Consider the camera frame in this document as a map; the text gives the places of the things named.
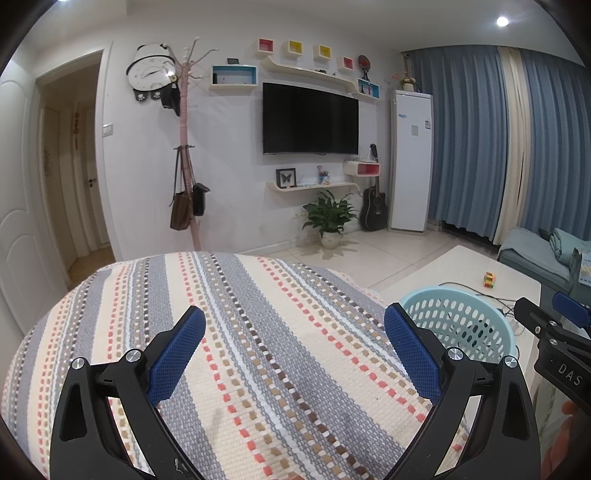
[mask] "metal screw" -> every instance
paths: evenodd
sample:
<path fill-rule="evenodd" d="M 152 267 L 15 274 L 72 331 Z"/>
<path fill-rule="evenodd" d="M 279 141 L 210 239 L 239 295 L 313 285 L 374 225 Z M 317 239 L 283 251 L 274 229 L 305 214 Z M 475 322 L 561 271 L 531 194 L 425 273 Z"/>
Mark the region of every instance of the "metal screw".
<path fill-rule="evenodd" d="M 464 358 L 464 352 L 462 352 L 459 348 L 450 348 L 447 351 L 447 356 L 452 360 L 461 360 Z"/>
<path fill-rule="evenodd" d="M 140 352 L 139 350 L 130 350 L 129 352 L 127 352 L 125 354 L 125 359 L 132 363 L 132 362 L 137 362 L 139 360 L 139 357 L 142 356 L 142 352 Z"/>
<path fill-rule="evenodd" d="M 517 359 L 514 356 L 506 356 L 505 357 L 505 365 L 509 368 L 515 368 L 517 366 Z"/>
<path fill-rule="evenodd" d="M 84 366 L 84 359 L 79 356 L 78 358 L 76 358 L 73 362 L 72 362 L 72 368 L 74 370 L 78 370 L 80 368 L 82 368 Z"/>

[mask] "yellow cube shelf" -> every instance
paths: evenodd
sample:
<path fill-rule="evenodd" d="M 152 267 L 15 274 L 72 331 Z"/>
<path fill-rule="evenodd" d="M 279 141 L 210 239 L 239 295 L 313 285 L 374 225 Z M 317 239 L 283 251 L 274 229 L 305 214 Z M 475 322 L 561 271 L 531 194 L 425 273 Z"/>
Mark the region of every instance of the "yellow cube shelf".
<path fill-rule="evenodd" d="M 315 60 L 330 60 L 332 59 L 332 50 L 326 45 L 314 46 L 314 59 Z"/>
<path fill-rule="evenodd" d="M 283 44 L 285 55 L 290 57 L 301 57 L 304 54 L 304 44 L 297 40 L 288 40 Z"/>

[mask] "acoustic guitar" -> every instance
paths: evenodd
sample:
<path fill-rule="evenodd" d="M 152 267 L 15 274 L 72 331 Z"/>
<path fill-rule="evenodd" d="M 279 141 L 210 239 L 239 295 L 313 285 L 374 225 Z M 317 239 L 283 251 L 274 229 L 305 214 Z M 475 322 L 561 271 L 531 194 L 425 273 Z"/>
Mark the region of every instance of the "acoustic guitar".
<path fill-rule="evenodd" d="M 371 153 L 378 160 L 378 149 L 375 144 L 369 146 Z M 368 232 L 375 232 L 386 228 L 388 224 L 388 206 L 386 194 L 379 191 L 379 177 L 375 177 L 375 185 L 363 191 L 363 208 L 359 214 L 361 228 Z"/>

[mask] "black bag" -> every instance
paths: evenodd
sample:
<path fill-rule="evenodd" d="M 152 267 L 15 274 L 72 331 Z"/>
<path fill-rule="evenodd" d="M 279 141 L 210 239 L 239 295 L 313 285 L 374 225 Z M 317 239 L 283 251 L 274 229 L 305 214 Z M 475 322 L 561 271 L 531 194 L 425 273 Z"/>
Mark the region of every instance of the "black bag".
<path fill-rule="evenodd" d="M 187 158 L 191 164 L 191 182 L 193 183 L 193 214 L 196 217 L 202 217 L 205 213 L 205 194 L 211 192 L 203 183 L 195 182 L 195 174 L 193 173 L 193 163 L 187 152 Z"/>

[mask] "rubik's cube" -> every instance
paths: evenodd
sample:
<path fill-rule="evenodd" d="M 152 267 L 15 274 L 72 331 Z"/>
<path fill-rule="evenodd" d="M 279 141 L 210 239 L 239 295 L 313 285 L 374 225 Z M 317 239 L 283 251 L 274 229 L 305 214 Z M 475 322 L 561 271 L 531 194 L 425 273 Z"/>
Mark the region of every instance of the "rubik's cube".
<path fill-rule="evenodd" d="M 490 272 L 486 272 L 484 274 L 484 280 L 482 281 L 482 284 L 486 288 L 492 288 L 495 286 L 495 280 L 496 280 L 496 277 L 494 276 L 494 274 L 492 274 Z"/>

